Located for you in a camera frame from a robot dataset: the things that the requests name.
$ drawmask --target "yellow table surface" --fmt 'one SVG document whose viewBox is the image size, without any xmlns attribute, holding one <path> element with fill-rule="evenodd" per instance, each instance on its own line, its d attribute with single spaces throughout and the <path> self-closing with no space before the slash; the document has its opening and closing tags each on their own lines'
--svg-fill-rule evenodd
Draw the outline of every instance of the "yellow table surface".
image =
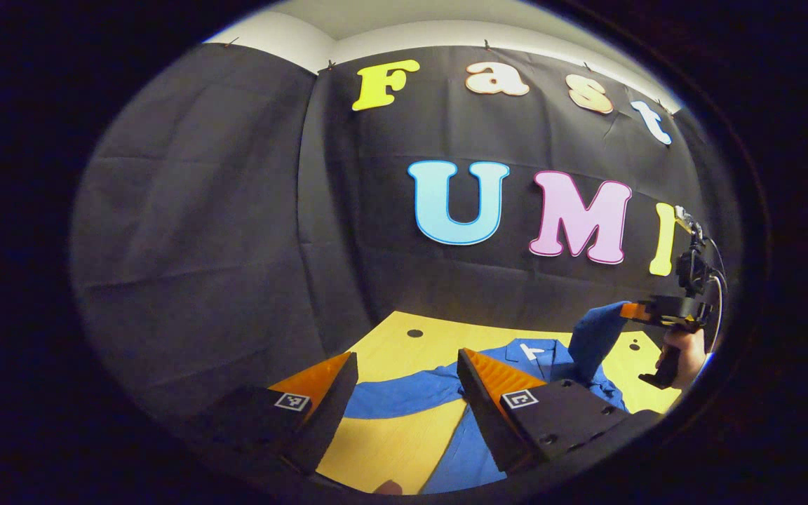
<svg viewBox="0 0 808 505">
<path fill-rule="evenodd" d="M 408 330 L 421 330 L 412 338 Z M 457 361 L 457 351 L 504 347 L 513 339 L 557 339 L 570 345 L 572 333 L 530 332 L 394 312 L 349 351 L 357 353 L 358 383 L 410 376 Z M 603 371 L 622 390 L 629 412 L 666 412 L 679 396 L 638 378 L 652 373 L 660 350 L 644 332 L 623 332 Z M 343 418 L 317 472 L 363 492 L 394 479 L 404 494 L 417 494 L 445 453 L 462 418 L 464 400 L 393 419 Z"/>
</svg>

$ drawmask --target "black curtain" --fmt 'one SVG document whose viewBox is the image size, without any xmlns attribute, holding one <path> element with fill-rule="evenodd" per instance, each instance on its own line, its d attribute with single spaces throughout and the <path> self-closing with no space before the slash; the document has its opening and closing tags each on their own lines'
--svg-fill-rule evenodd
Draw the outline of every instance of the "black curtain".
<svg viewBox="0 0 808 505">
<path fill-rule="evenodd" d="M 407 72 L 404 89 L 389 89 L 394 103 L 353 111 L 361 89 L 357 72 L 401 60 L 416 60 L 420 68 Z M 468 90 L 466 67 L 483 61 L 515 67 L 529 93 L 479 95 Z M 579 108 L 568 96 L 568 74 L 602 84 L 614 111 L 602 115 Z M 346 273 L 337 282 L 353 291 L 347 272 L 357 272 L 359 292 L 375 323 L 399 310 L 465 323 L 571 330 L 592 307 L 652 293 L 683 294 L 673 274 L 660 277 L 648 271 L 659 230 L 655 204 L 682 205 L 710 231 L 714 208 L 734 198 L 732 193 L 706 194 L 700 172 L 725 167 L 697 166 L 682 131 L 658 103 L 553 58 L 504 49 L 413 48 L 338 64 L 320 73 L 314 90 L 303 142 L 322 151 L 312 154 L 311 166 L 302 164 L 302 195 L 304 188 L 333 195 L 311 213 L 320 213 L 324 221 L 330 219 L 326 212 L 333 213 L 331 222 L 340 230 L 333 241 L 351 255 L 339 261 L 335 271 Z M 673 138 L 670 146 L 655 140 L 629 105 L 632 100 L 644 100 L 660 115 L 661 127 Z M 312 137 L 321 140 L 308 142 Z M 415 184 L 407 169 L 425 160 L 458 166 L 450 182 L 449 211 L 462 222 L 474 220 L 478 209 L 478 183 L 468 173 L 469 164 L 509 166 L 494 236 L 457 246 L 436 243 L 420 232 Z M 575 258 L 530 252 L 529 242 L 541 224 L 541 188 L 533 182 L 541 170 L 569 173 L 586 205 L 604 181 L 631 187 L 624 262 L 592 262 L 586 252 Z M 725 237 L 726 253 L 736 250 L 734 239 Z M 688 243 L 689 236 L 676 227 L 673 259 Z"/>
<path fill-rule="evenodd" d="M 199 45 L 90 160 L 74 290 L 93 348 L 151 415 L 199 412 L 327 357 L 295 224 L 314 79 L 257 49 Z"/>
<path fill-rule="evenodd" d="M 705 231 L 715 240 L 715 247 L 708 246 L 706 259 L 711 265 L 725 269 L 728 285 L 725 310 L 722 312 L 722 328 L 731 324 L 734 318 L 734 307 L 730 300 L 738 300 L 743 294 L 741 272 L 743 272 L 743 212 L 741 202 L 729 195 L 737 195 L 737 186 L 732 182 L 729 170 L 723 161 L 718 146 L 708 137 L 702 125 L 694 118 L 690 109 L 681 109 L 675 113 L 675 125 L 682 132 L 687 148 L 690 150 L 694 164 L 698 167 L 700 188 L 706 197 Z M 706 291 L 706 301 L 717 304 L 715 285 Z M 706 338 L 710 345 L 712 336 Z"/>
</svg>

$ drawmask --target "white wall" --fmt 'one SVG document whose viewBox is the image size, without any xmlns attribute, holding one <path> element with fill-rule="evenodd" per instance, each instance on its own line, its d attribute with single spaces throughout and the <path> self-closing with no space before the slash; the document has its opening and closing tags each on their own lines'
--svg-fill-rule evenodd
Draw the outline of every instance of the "white wall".
<svg viewBox="0 0 808 505">
<path fill-rule="evenodd" d="M 529 29 L 498 25 L 475 20 L 427 20 L 404 25 L 373 29 L 352 37 L 334 41 L 308 23 L 282 13 L 254 14 L 230 26 L 206 42 L 226 43 L 238 37 L 234 44 L 258 48 L 317 73 L 327 67 L 328 60 L 336 63 L 356 60 L 366 55 L 398 51 L 398 49 L 427 46 L 484 46 L 525 51 L 557 58 L 577 65 L 587 64 L 594 72 L 608 76 L 644 93 L 660 103 L 668 112 L 682 108 L 679 100 L 663 86 L 653 82 L 644 70 L 632 70 L 591 49 L 563 41 Z"/>
<path fill-rule="evenodd" d="M 299 67 L 317 73 L 326 68 L 330 49 L 336 41 L 308 23 L 282 13 L 263 12 L 251 15 L 218 32 L 205 42 L 260 49 L 289 60 Z"/>
</svg>

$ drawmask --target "orange letter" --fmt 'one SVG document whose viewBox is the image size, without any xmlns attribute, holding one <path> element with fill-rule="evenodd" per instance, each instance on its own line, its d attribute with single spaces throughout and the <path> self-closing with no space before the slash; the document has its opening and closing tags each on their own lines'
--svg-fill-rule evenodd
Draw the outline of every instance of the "orange letter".
<svg viewBox="0 0 808 505">
<path fill-rule="evenodd" d="M 573 99 L 575 105 L 602 114 L 613 112 L 613 102 L 603 96 L 603 93 L 606 92 L 596 80 L 568 74 L 567 86 L 570 87 L 570 98 Z"/>
<path fill-rule="evenodd" d="M 520 79 L 516 68 L 506 63 L 483 61 L 466 67 L 466 71 L 474 74 L 466 78 L 466 87 L 476 93 L 494 95 L 504 92 L 507 95 L 521 96 L 529 92 L 529 86 Z"/>
</svg>

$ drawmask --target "ceiling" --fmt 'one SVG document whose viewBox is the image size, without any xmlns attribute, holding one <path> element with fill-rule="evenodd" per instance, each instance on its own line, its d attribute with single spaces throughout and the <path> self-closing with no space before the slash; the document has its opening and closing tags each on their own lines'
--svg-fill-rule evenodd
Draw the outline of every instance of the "ceiling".
<svg viewBox="0 0 808 505">
<path fill-rule="evenodd" d="M 519 0 L 289 0 L 267 10 L 303 20 L 336 41 L 420 20 L 496 22 L 564 39 L 649 76 L 621 51 L 564 19 Z"/>
</svg>

